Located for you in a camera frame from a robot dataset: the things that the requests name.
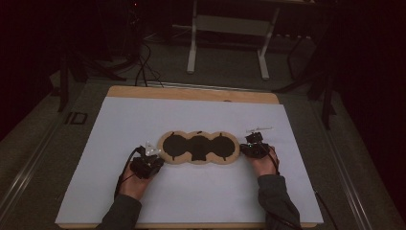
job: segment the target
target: black device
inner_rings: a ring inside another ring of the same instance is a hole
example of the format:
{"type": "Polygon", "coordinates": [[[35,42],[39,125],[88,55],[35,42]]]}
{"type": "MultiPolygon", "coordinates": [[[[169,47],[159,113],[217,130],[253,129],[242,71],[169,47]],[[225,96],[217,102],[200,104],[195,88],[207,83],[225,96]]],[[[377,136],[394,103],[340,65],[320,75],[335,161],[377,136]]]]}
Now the black device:
{"type": "Polygon", "coordinates": [[[137,175],[140,179],[148,179],[153,177],[159,172],[161,167],[164,165],[164,159],[160,158],[158,155],[146,155],[146,148],[140,146],[136,149],[140,153],[140,157],[134,157],[132,159],[129,168],[137,175]]]}
{"type": "Polygon", "coordinates": [[[262,143],[262,134],[260,132],[253,132],[251,135],[245,137],[248,144],[240,144],[239,149],[248,157],[261,159],[269,153],[269,145],[262,143]]]}
{"type": "Polygon", "coordinates": [[[136,148],[129,155],[125,163],[123,172],[119,176],[119,181],[117,182],[116,185],[114,197],[116,197],[117,194],[119,193],[119,189],[122,183],[125,182],[131,176],[136,175],[140,179],[148,179],[157,174],[159,170],[161,170],[162,166],[164,166],[164,159],[160,158],[158,155],[146,155],[146,148],[144,148],[143,146],[136,148]],[[132,158],[135,152],[140,153],[140,156],[132,158]],[[134,174],[130,175],[127,178],[124,178],[124,173],[128,165],[134,174]]]}

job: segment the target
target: white metal frame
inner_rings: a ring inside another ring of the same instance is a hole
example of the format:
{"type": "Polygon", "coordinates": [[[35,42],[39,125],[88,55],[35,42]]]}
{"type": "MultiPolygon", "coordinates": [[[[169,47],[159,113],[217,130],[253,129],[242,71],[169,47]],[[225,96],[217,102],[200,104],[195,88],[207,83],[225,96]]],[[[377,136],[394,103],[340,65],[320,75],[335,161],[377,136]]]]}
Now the white metal frame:
{"type": "Polygon", "coordinates": [[[194,73],[196,61],[196,33],[197,30],[233,33],[241,35],[264,36],[264,42],[258,49],[258,60],[261,76],[264,80],[269,80],[268,68],[266,65],[265,54],[268,49],[269,41],[274,32],[275,23],[278,19],[280,8],[275,8],[272,21],[259,21],[250,19],[219,17],[197,14],[197,0],[193,1],[192,18],[192,44],[189,51],[188,74],[194,73]]]}

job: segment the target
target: person's left hand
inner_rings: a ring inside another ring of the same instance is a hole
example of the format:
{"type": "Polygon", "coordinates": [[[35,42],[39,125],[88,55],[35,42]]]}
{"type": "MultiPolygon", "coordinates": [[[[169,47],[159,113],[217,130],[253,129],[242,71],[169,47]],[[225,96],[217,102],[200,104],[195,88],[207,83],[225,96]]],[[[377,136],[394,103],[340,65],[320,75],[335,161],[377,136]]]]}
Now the person's left hand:
{"type": "Polygon", "coordinates": [[[130,164],[128,164],[128,167],[125,170],[119,194],[131,196],[135,199],[140,200],[143,197],[149,182],[153,179],[154,176],[149,179],[140,179],[129,168],[129,165],[130,164]]]}

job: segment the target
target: black cable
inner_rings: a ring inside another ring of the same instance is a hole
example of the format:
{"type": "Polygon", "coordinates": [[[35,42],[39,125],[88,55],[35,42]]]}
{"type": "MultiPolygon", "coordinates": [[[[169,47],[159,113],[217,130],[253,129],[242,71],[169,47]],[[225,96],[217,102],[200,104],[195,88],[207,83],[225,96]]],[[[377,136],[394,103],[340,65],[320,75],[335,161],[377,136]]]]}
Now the black cable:
{"type": "Polygon", "coordinates": [[[279,221],[280,223],[282,223],[282,224],[284,224],[284,225],[286,225],[286,226],[288,226],[288,227],[290,227],[290,228],[292,228],[292,229],[295,229],[295,230],[303,230],[303,228],[302,228],[301,226],[298,226],[298,225],[296,225],[296,224],[294,224],[294,223],[292,223],[292,222],[290,222],[290,221],[288,221],[288,220],[286,220],[286,219],[284,219],[284,218],[281,218],[280,216],[278,216],[278,215],[276,215],[276,214],[273,214],[273,213],[268,212],[268,211],[266,211],[266,213],[267,213],[269,216],[271,216],[273,219],[279,221]]]}
{"type": "MultiPolygon", "coordinates": [[[[126,29],[125,29],[125,35],[124,35],[124,42],[123,42],[123,46],[122,46],[122,51],[121,51],[121,53],[120,53],[120,55],[122,56],[123,55],[123,53],[124,53],[124,48],[125,48],[125,44],[126,44],[126,42],[127,42],[127,39],[128,39],[128,36],[129,35],[131,35],[131,33],[129,32],[129,26],[130,26],[130,18],[131,18],[131,10],[128,10],[128,14],[127,14],[127,19],[126,19],[126,22],[125,22],[125,27],[126,27],[126,29]]],[[[104,68],[106,68],[106,69],[108,69],[108,70],[111,70],[111,71],[117,71],[117,70],[122,70],[122,69],[124,69],[124,68],[126,68],[126,67],[129,67],[129,66],[131,66],[131,64],[133,64],[133,63],[135,63],[137,61],[137,55],[136,54],[129,54],[129,55],[127,55],[127,60],[126,61],[124,61],[124,62],[122,62],[122,63],[119,63],[119,64],[115,64],[115,65],[111,65],[111,66],[106,66],[106,67],[104,67],[104,68]]]]}
{"type": "Polygon", "coordinates": [[[269,150],[267,150],[267,149],[265,149],[265,148],[263,147],[262,142],[259,142],[259,145],[260,145],[260,147],[261,147],[263,150],[265,150],[265,151],[268,152],[267,155],[268,155],[269,158],[271,159],[272,164],[274,164],[275,169],[277,170],[277,175],[280,175],[281,173],[279,172],[279,165],[278,165],[277,162],[274,160],[274,158],[271,156],[271,154],[269,154],[269,150]]]}
{"type": "Polygon", "coordinates": [[[141,72],[143,72],[144,81],[145,81],[145,84],[147,86],[147,80],[146,80],[144,68],[145,68],[146,63],[148,62],[148,60],[149,60],[149,58],[151,56],[151,49],[144,42],[142,44],[145,45],[148,48],[148,55],[147,55],[147,58],[145,59],[144,62],[142,61],[142,58],[140,57],[141,68],[138,70],[137,76],[135,77],[135,86],[137,86],[138,78],[140,78],[141,72]]]}
{"type": "Polygon", "coordinates": [[[132,176],[134,176],[135,173],[133,173],[132,175],[130,175],[129,177],[127,177],[126,179],[122,180],[122,182],[120,184],[123,184],[127,179],[131,178],[132,176]]]}
{"type": "Polygon", "coordinates": [[[160,74],[158,71],[153,70],[153,69],[149,66],[149,64],[146,63],[146,62],[145,62],[145,66],[148,68],[149,72],[150,72],[151,75],[154,77],[154,80],[150,80],[150,81],[158,81],[158,82],[161,84],[161,86],[162,86],[163,88],[165,88],[164,85],[162,84],[162,82],[159,80],[159,79],[161,78],[161,74],[160,74]]]}
{"type": "Polygon", "coordinates": [[[139,151],[140,147],[135,148],[135,150],[133,150],[131,152],[131,154],[129,154],[127,161],[125,162],[125,166],[123,168],[123,172],[120,174],[119,176],[119,180],[117,181],[117,185],[116,185],[116,190],[114,191],[114,198],[117,196],[117,194],[119,193],[120,187],[122,186],[123,182],[125,182],[128,178],[130,178],[131,176],[133,176],[134,174],[132,174],[131,176],[127,177],[126,179],[123,180],[123,176],[125,174],[126,169],[128,168],[129,163],[131,162],[131,158],[134,155],[134,153],[136,151],[139,151]]]}
{"type": "Polygon", "coordinates": [[[323,201],[322,197],[319,195],[319,192],[317,192],[317,190],[315,190],[315,189],[313,189],[313,191],[314,191],[314,194],[319,198],[320,202],[322,202],[323,206],[325,207],[328,217],[331,219],[332,225],[334,225],[334,228],[336,230],[338,230],[337,223],[335,222],[334,218],[332,217],[332,214],[329,211],[328,207],[326,206],[325,202],[323,201]]]}

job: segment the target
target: white table leg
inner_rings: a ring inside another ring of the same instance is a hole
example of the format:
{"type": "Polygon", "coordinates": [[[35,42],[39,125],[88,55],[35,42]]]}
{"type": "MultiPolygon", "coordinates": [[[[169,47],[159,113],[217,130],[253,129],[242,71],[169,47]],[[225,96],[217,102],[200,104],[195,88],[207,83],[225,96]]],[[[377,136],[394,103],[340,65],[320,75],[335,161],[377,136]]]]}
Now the white table leg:
{"type": "Polygon", "coordinates": [[[197,0],[193,1],[193,19],[192,19],[192,44],[191,50],[189,51],[189,60],[188,60],[188,74],[194,73],[194,63],[196,61],[196,33],[197,33],[197,25],[196,25],[196,8],[197,8],[197,0]]]}
{"type": "Polygon", "coordinates": [[[269,80],[269,74],[268,74],[268,67],[266,66],[265,53],[266,53],[266,50],[268,49],[269,40],[271,39],[272,33],[274,32],[275,23],[277,22],[279,12],[280,12],[280,9],[276,8],[274,11],[274,16],[272,18],[272,21],[269,23],[269,27],[266,32],[265,41],[263,43],[263,46],[260,50],[258,50],[260,74],[262,75],[262,78],[266,81],[269,80]]]}

